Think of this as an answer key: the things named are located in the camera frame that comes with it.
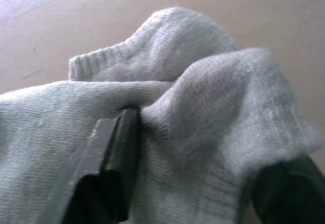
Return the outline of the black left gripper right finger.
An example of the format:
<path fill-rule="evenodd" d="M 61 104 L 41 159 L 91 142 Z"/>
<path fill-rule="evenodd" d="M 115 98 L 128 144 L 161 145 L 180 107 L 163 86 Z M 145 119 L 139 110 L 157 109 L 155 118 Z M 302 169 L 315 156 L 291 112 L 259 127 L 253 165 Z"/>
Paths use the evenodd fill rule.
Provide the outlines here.
<path fill-rule="evenodd" d="M 262 169 L 251 200 L 262 223 L 324 224 L 324 176 L 308 156 Z"/>

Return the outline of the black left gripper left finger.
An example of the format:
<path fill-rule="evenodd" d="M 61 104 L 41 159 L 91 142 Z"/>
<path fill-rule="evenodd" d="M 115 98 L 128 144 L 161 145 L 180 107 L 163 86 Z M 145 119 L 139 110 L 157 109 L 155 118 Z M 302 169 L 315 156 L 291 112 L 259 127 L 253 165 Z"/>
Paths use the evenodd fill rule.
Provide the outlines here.
<path fill-rule="evenodd" d="M 101 118 L 71 155 L 49 196 L 48 223 L 128 219 L 139 162 L 139 109 Z"/>

